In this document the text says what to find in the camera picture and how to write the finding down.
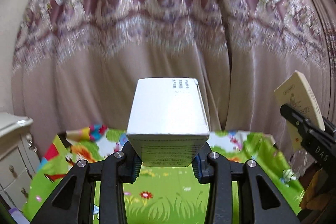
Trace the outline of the right hand orange glove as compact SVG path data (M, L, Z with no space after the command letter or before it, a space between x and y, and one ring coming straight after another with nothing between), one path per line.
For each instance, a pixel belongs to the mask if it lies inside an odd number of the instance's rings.
M335 177L329 176L324 169L320 169L314 174L299 207L301 210L323 211L334 197Z

